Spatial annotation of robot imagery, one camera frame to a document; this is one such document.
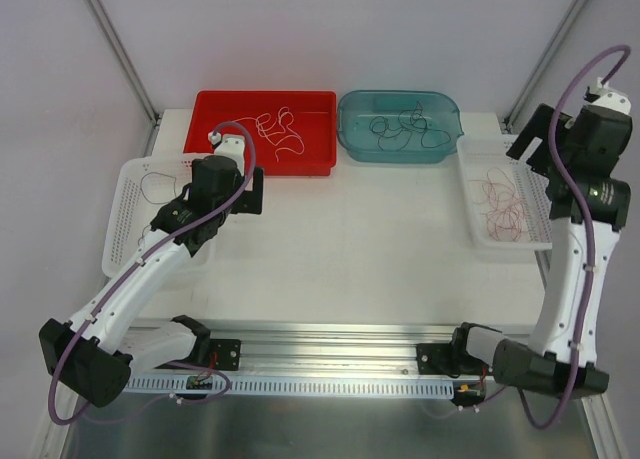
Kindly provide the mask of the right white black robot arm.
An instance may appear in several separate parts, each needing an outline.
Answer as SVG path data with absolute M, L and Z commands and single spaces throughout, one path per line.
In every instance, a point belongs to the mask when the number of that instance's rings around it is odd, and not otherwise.
M 609 260 L 626 224 L 631 191 L 611 173 L 631 138 L 626 99 L 598 99 L 577 117 L 540 105 L 507 152 L 548 181 L 552 233 L 542 309 L 527 343 L 475 323 L 457 327 L 450 365 L 469 374 L 481 365 L 501 385 L 549 397 L 581 398 L 606 391 L 597 368 L 596 322 Z

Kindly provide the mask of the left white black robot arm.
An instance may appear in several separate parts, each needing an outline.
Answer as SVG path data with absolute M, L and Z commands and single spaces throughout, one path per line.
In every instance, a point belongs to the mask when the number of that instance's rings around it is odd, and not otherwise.
M 50 409 L 58 384 L 100 408 L 113 402 L 134 374 L 173 361 L 189 368 L 208 365 L 210 331 L 186 315 L 139 339 L 125 336 L 169 276 L 212 241 L 230 215 L 261 214 L 263 190 L 260 167 L 242 172 L 235 160 L 218 155 L 192 162 L 190 182 L 161 206 L 121 271 L 69 320 L 50 319 L 40 329 L 51 376 Z

